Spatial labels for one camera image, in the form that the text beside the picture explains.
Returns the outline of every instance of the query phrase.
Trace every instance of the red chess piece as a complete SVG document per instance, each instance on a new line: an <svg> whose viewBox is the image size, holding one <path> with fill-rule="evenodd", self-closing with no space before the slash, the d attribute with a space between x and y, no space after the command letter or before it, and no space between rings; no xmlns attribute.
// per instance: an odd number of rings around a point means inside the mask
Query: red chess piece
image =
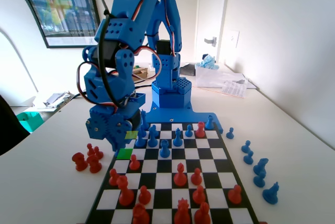
<svg viewBox="0 0 335 224"><path fill-rule="evenodd" d="M77 152L74 156L72 156L72 161L75 162L76 170L83 171L88 166L88 163L85 161L85 156L81 152Z"/></svg>
<svg viewBox="0 0 335 224"><path fill-rule="evenodd" d="M230 200L230 202L232 202L233 204L240 204L242 201L242 197L241 197L241 187L239 185L235 185L234 189L231 189L228 191L228 199Z"/></svg>
<svg viewBox="0 0 335 224"><path fill-rule="evenodd" d="M199 122L198 123L198 130L195 131L195 136L198 138L203 138L205 136L205 123L204 122Z"/></svg>
<svg viewBox="0 0 335 224"><path fill-rule="evenodd" d="M209 205L206 202L202 202L200 209L194 214L195 224L210 224Z"/></svg>
<svg viewBox="0 0 335 224"><path fill-rule="evenodd" d="M87 156L91 156L91 155L95 154L95 152L92 148L92 144L88 143L87 148L88 148Z"/></svg>
<svg viewBox="0 0 335 224"><path fill-rule="evenodd" d="M128 189L128 179L126 176L122 175L117 179L117 185L121 190L121 194L119 196L119 202L124 207L128 206L134 200L134 192Z"/></svg>
<svg viewBox="0 0 335 224"><path fill-rule="evenodd" d="M116 173L116 170L113 168L113 169L110 169L109 171L109 174L110 174L110 179L109 179L109 184L111 186L117 186L117 179L120 177L119 174Z"/></svg>
<svg viewBox="0 0 335 224"><path fill-rule="evenodd" d="M205 193L204 193L204 188L203 188L203 186L198 186L197 190L193 192L192 198L193 198L193 201L194 201L196 204L199 204L199 205L200 205L202 202L205 201L206 196L205 196Z"/></svg>
<svg viewBox="0 0 335 224"><path fill-rule="evenodd" d="M129 164L129 168L131 170L137 170L138 168L140 168L140 162L136 159L136 155L135 154L132 154L130 156L130 164Z"/></svg>
<svg viewBox="0 0 335 224"><path fill-rule="evenodd" d="M203 181L203 178L201 177L200 172L201 172L200 169L196 168L194 170L194 174L192 174L192 176L191 176L191 181L196 186L200 185L201 182Z"/></svg>
<svg viewBox="0 0 335 224"><path fill-rule="evenodd" d="M140 191L141 193L138 196L138 201L143 205L146 205L151 199L151 193L147 190L146 186L141 186Z"/></svg>
<svg viewBox="0 0 335 224"><path fill-rule="evenodd" d="M178 200L178 211L174 215L174 224L189 224L191 218L188 214L188 203L187 199L182 198Z"/></svg>
<svg viewBox="0 0 335 224"><path fill-rule="evenodd" d="M95 147L94 148L94 153L97 156L98 159L102 159L102 157L104 156L104 153L102 151L99 150L99 147Z"/></svg>
<svg viewBox="0 0 335 224"><path fill-rule="evenodd" d="M91 155L87 158L87 162L90 165L90 172L97 173L101 170L101 163L99 163L99 159L95 155Z"/></svg>
<svg viewBox="0 0 335 224"><path fill-rule="evenodd" d="M183 173L184 171L184 165L182 163L178 164L177 167L177 171L178 173L176 173L173 177L173 181L177 186L184 186L187 182L187 177L186 175Z"/></svg>
<svg viewBox="0 0 335 224"><path fill-rule="evenodd" d="M149 224L150 217L142 204L136 204L132 209L132 224Z"/></svg>

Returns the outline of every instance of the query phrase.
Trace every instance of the table surface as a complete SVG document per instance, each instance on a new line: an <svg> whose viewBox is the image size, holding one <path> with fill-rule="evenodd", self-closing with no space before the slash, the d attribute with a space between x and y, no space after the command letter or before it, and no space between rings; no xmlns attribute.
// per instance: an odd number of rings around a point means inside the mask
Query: table surface
<svg viewBox="0 0 335 224"><path fill-rule="evenodd" d="M151 88L147 102L151 108ZM260 221L269 224L331 224L335 220L335 152L255 89L236 98L193 87L192 107L215 112L224 134L234 127L234 139L225 144ZM72 100L18 146L0 156L0 216L6 224L84 223L114 155L107 140L88 137L85 122L91 104ZM243 162L240 148L251 141L254 164L269 158L265 188L278 181L278 203L268 204L252 179L253 166ZM102 170L77 172L71 157L86 154L87 143L104 152Z"/></svg>

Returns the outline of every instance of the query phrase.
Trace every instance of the white square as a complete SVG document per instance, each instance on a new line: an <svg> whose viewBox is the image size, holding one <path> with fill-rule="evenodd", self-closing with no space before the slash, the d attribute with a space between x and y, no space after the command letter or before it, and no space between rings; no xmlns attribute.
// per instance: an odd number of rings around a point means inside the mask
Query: white square
<svg viewBox="0 0 335 224"><path fill-rule="evenodd" d="M132 209L117 209L114 211L111 224L129 224L132 219Z"/></svg>
<svg viewBox="0 0 335 224"><path fill-rule="evenodd" d="M116 173L126 173L129 165L129 160L116 160L113 168Z"/></svg>
<svg viewBox="0 0 335 224"><path fill-rule="evenodd" d="M209 143L207 139L195 139L198 148L209 148Z"/></svg>
<svg viewBox="0 0 335 224"><path fill-rule="evenodd" d="M157 163L157 160L144 160L142 166L142 173L156 173Z"/></svg>
<svg viewBox="0 0 335 224"><path fill-rule="evenodd" d="M199 159L198 149L197 148L186 148L185 158L187 160L198 160Z"/></svg>
<svg viewBox="0 0 335 224"><path fill-rule="evenodd" d="M175 131L177 128L179 128L180 131L183 130L183 124L172 124L172 130Z"/></svg>
<svg viewBox="0 0 335 224"><path fill-rule="evenodd" d="M146 154L145 149L133 149L131 155L135 154L137 160L144 160L144 155Z"/></svg>
<svg viewBox="0 0 335 224"><path fill-rule="evenodd" d="M152 224L171 224L172 209L154 209L152 212Z"/></svg>
<svg viewBox="0 0 335 224"><path fill-rule="evenodd" d="M233 224L253 224L247 208L229 208Z"/></svg>
<svg viewBox="0 0 335 224"><path fill-rule="evenodd" d="M148 189L148 191L151 194L151 198L150 198L149 203L147 203L145 205L145 207L146 207L146 209L153 209L153 199L154 199L154 196L155 196L155 189ZM136 196L136 204L139 203L138 197L140 196L140 194L141 194L141 191L140 191L140 189L138 189L137 196Z"/></svg>
<svg viewBox="0 0 335 224"><path fill-rule="evenodd" d="M171 189L172 173L156 173L155 189Z"/></svg>
<svg viewBox="0 0 335 224"><path fill-rule="evenodd" d="M216 131L205 131L206 132L206 137L208 139L218 139L219 136L218 136L218 133Z"/></svg>
<svg viewBox="0 0 335 224"><path fill-rule="evenodd" d="M140 184L140 173L127 173L126 177L128 179L128 189L138 189Z"/></svg>
<svg viewBox="0 0 335 224"><path fill-rule="evenodd" d="M115 209L116 204L119 201L120 192L121 190L119 189L104 190L96 209Z"/></svg>
<svg viewBox="0 0 335 224"><path fill-rule="evenodd" d="M215 160L226 160L227 159L227 156L223 148L211 148L210 151L213 156L213 159Z"/></svg>
<svg viewBox="0 0 335 224"><path fill-rule="evenodd" d="M210 208L228 208L224 191L220 188L206 189L208 204Z"/></svg>
<svg viewBox="0 0 335 224"><path fill-rule="evenodd" d="M198 188L198 186L194 185L191 181L191 176L194 174L193 173L187 173L187 180L188 180L188 188ZM206 188L205 187L205 183L204 183L204 176L203 176L203 173L200 173L200 176L201 178L203 178L203 180L201 181L201 186L203 186L203 188Z"/></svg>
<svg viewBox="0 0 335 224"><path fill-rule="evenodd" d="M200 160L203 173L216 173L216 166L214 160Z"/></svg>
<svg viewBox="0 0 335 224"><path fill-rule="evenodd" d="M187 199L188 208L191 208L188 189L172 189L172 208L178 209L178 200Z"/></svg>
<svg viewBox="0 0 335 224"><path fill-rule="evenodd" d="M170 150L170 155L167 157L167 158L163 158L162 156L161 156L161 154L159 153L158 154L158 159L159 160L170 160L170 159L172 159L172 153L171 153L171 148L169 148L169 150Z"/></svg>
<svg viewBox="0 0 335 224"><path fill-rule="evenodd" d="M172 160L172 172L173 173L178 172L177 167L179 163L182 163L184 165L184 173L187 173L186 160Z"/></svg>
<svg viewBox="0 0 335 224"><path fill-rule="evenodd" d="M172 131L161 131L160 139L172 139Z"/></svg>

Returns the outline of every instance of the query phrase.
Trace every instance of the blue chess piece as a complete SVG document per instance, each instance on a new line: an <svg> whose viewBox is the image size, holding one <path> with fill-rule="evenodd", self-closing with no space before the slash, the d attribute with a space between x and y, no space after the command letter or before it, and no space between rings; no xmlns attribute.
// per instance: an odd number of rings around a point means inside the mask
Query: blue chess piece
<svg viewBox="0 0 335 224"><path fill-rule="evenodd" d="M253 178L254 184L258 187L265 186L265 181L264 181L265 176L266 176L266 173L264 171L261 171L260 175L257 175Z"/></svg>
<svg viewBox="0 0 335 224"><path fill-rule="evenodd" d="M250 151L250 147L249 147L249 145L250 145L250 141L247 140L247 141L245 142L245 145L243 145L243 146L241 147L242 152L244 152L244 153L248 153L248 152Z"/></svg>
<svg viewBox="0 0 335 224"><path fill-rule="evenodd" d="M234 128L230 127L229 132L226 134L226 137L228 139L233 139L234 138L234 134L232 134L233 131L234 131Z"/></svg>
<svg viewBox="0 0 335 224"><path fill-rule="evenodd" d="M146 115L147 115L146 111L142 110L142 112L141 112L142 125L143 125L143 128L144 128L145 131L147 131L149 129L149 124L147 123Z"/></svg>
<svg viewBox="0 0 335 224"><path fill-rule="evenodd" d="M208 130L213 130L214 129L214 124L213 124L213 116L209 115L208 120L205 124L205 128Z"/></svg>
<svg viewBox="0 0 335 224"><path fill-rule="evenodd" d="M278 202L277 192L279 190L278 182L274 183L274 185L270 189L265 189L262 193L263 198L270 204L274 205Z"/></svg>
<svg viewBox="0 0 335 224"><path fill-rule="evenodd" d="M188 126L187 126L187 131L185 132L185 135L186 135L187 137L192 137L193 132L192 132L192 126L191 126L191 125L188 125Z"/></svg>
<svg viewBox="0 0 335 224"><path fill-rule="evenodd" d="M180 147L183 144L183 140L180 138L180 130L176 129L176 138L173 140L173 144L175 147Z"/></svg>
<svg viewBox="0 0 335 224"><path fill-rule="evenodd" d="M255 172L255 174L260 175L261 171L264 171L266 173L265 165L268 163L268 161L269 159L267 158L260 159L258 164L253 167L253 171Z"/></svg>
<svg viewBox="0 0 335 224"><path fill-rule="evenodd" d="M161 142L162 149L159 151L159 154L162 158L167 158L170 156L169 142L166 139L163 139Z"/></svg>

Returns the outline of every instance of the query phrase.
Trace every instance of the black square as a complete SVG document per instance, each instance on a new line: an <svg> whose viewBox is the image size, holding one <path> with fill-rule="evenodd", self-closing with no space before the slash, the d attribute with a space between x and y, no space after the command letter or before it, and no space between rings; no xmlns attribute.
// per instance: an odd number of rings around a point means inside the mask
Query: black square
<svg viewBox="0 0 335 224"><path fill-rule="evenodd" d="M185 149L172 149L172 159L173 160L184 160L185 159Z"/></svg>
<svg viewBox="0 0 335 224"><path fill-rule="evenodd" d="M187 173L184 173L185 174L185 176L186 176L186 183L185 183L185 185L183 185L183 186L177 186L175 183L174 183L174 176L176 175L177 173L173 173L172 174L172 188L173 189L176 189L176 188L188 188L188 180L187 180Z"/></svg>
<svg viewBox="0 0 335 224"><path fill-rule="evenodd" d="M184 139L184 147L197 148L197 143L195 142L195 139Z"/></svg>
<svg viewBox="0 0 335 224"><path fill-rule="evenodd" d="M158 151L159 151L159 149L146 149L144 159L145 160L157 160L158 159Z"/></svg>
<svg viewBox="0 0 335 224"><path fill-rule="evenodd" d="M136 197L137 197L137 189L130 189L134 192L134 199L132 200L132 202L128 205L128 206L123 206L120 204L120 202L118 201L116 204L115 209L133 209L135 206L135 202L136 202Z"/></svg>
<svg viewBox="0 0 335 224"><path fill-rule="evenodd" d="M228 160L214 160L216 170L219 173L228 173L232 172L231 165Z"/></svg>
<svg viewBox="0 0 335 224"><path fill-rule="evenodd" d="M200 160L186 160L186 169L188 173L193 173L196 168L199 168L202 171Z"/></svg>
<svg viewBox="0 0 335 224"><path fill-rule="evenodd" d="M232 224L228 208L211 209L210 216L213 224Z"/></svg>
<svg viewBox="0 0 335 224"><path fill-rule="evenodd" d="M158 173L172 173L172 161L171 160L158 160L157 172Z"/></svg>
<svg viewBox="0 0 335 224"><path fill-rule="evenodd" d="M172 124L170 123L162 123L161 131L172 131Z"/></svg>
<svg viewBox="0 0 335 224"><path fill-rule="evenodd" d="M172 189L156 189L153 200L153 209L172 208Z"/></svg>
<svg viewBox="0 0 335 224"><path fill-rule="evenodd" d="M218 173L203 173L206 188L222 188Z"/></svg>
<svg viewBox="0 0 335 224"><path fill-rule="evenodd" d="M155 173L141 173L139 188L146 186L147 189L155 189L156 174Z"/></svg>
<svg viewBox="0 0 335 224"><path fill-rule="evenodd" d="M213 155L211 154L210 148L198 148L199 158L201 160L212 160Z"/></svg>
<svg viewBox="0 0 335 224"><path fill-rule="evenodd" d="M208 139L210 148L223 148L225 146L221 139Z"/></svg>

